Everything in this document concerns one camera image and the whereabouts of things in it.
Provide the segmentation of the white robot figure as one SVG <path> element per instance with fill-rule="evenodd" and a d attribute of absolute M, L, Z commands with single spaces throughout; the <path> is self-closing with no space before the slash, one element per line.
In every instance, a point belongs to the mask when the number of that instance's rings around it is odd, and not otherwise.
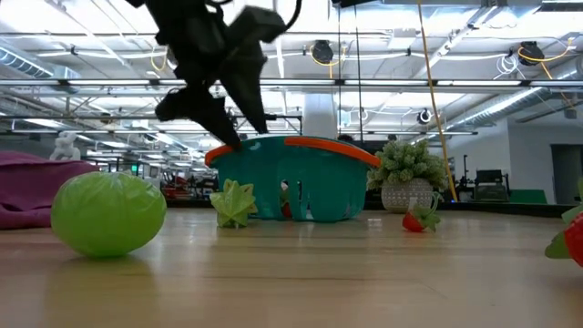
<path fill-rule="evenodd" d="M 60 132 L 55 139 L 55 148 L 49 158 L 51 160 L 81 160 L 81 152 L 74 146 L 76 139 L 76 133 Z"/>

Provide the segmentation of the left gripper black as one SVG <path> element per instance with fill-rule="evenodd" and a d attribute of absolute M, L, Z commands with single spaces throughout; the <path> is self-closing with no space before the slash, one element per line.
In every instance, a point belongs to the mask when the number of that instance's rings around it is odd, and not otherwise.
<path fill-rule="evenodd" d="M 261 44 L 286 32 L 286 23 L 277 12 L 245 5 L 227 23 L 222 5 L 215 0 L 125 1 L 148 9 L 159 29 L 156 41 L 177 62 L 176 77 L 189 84 L 219 80 L 255 130 L 268 132 L 260 87 L 267 58 Z M 189 119 L 224 144 L 240 148 L 224 99 L 214 98 L 205 87 L 172 89 L 157 104 L 155 115 L 160 122 Z"/>

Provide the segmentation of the black monitor cart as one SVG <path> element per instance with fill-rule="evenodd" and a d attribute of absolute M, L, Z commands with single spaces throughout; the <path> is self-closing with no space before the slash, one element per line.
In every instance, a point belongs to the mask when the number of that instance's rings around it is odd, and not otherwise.
<path fill-rule="evenodd" d="M 509 202 L 508 175 L 501 169 L 478 170 L 474 181 L 474 200 L 482 202 Z"/>

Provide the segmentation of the black gantry frame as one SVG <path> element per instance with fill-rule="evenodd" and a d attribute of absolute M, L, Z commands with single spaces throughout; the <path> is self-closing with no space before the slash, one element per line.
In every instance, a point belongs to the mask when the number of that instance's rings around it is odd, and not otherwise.
<path fill-rule="evenodd" d="M 266 114 L 266 124 L 271 134 L 277 135 L 302 135 L 302 116 Z"/>

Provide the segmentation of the purple cloth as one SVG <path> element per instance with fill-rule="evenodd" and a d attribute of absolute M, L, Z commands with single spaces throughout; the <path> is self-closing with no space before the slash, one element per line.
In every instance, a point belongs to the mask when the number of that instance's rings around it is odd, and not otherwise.
<path fill-rule="evenodd" d="M 97 167 L 81 160 L 50 160 L 0 151 L 0 230 L 49 228 L 59 188 Z"/>

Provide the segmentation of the teal basket with orange rim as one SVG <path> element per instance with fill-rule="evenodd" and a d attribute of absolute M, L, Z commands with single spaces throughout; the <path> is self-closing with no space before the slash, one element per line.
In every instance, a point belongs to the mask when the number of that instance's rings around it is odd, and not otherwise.
<path fill-rule="evenodd" d="M 380 160 L 353 144 L 317 137 L 271 136 L 244 140 L 235 150 L 209 151 L 205 164 L 225 179 L 253 184 L 254 218 L 285 220 L 281 206 L 290 203 L 296 221 L 349 220 L 364 207 L 367 172 Z M 287 181 L 289 188 L 281 189 Z"/>

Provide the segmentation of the green mat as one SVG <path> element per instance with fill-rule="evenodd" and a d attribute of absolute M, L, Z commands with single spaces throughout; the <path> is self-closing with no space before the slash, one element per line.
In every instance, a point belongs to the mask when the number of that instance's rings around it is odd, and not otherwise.
<path fill-rule="evenodd" d="M 543 190 L 511 190 L 509 201 L 521 204 L 547 204 Z"/>

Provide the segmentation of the green plant in patterned pot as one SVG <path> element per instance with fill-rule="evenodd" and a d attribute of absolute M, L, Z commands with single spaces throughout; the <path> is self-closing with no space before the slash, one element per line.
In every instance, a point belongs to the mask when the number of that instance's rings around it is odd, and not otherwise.
<path fill-rule="evenodd" d="M 390 212 L 405 213 L 415 205 L 430 207 L 433 193 L 445 188 L 445 162 L 429 151 L 426 140 L 388 141 L 374 155 L 380 164 L 368 171 L 367 189 L 379 191 Z"/>

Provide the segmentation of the black aluminium table frame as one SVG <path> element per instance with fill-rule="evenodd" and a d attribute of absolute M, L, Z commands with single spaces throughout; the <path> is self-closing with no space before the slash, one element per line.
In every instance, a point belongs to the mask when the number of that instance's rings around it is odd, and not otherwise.
<path fill-rule="evenodd" d="M 208 200 L 167 200 L 169 208 L 211 208 Z M 364 203 L 365 210 L 384 210 L 380 201 L 367 201 Z M 575 215 L 583 211 L 576 206 L 569 205 L 549 205 L 549 204 L 520 204 L 520 203 L 493 203 L 493 202 L 441 202 L 438 210 L 460 210 L 460 211 L 480 211 L 508 215 L 523 215 L 545 218 L 560 218 L 562 214 L 573 210 Z"/>

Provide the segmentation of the round green toy fruit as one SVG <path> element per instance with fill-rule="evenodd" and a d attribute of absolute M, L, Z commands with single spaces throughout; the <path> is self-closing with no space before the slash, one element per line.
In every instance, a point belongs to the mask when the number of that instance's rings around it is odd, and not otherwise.
<path fill-rule="evenodd" d="M 166 199 L 151 182 L 95 171 L 59 188 L 50 219 L 53 233 L 72 250 L 90 258 L 110 258 L 154 239 L 166 213 Z"/>

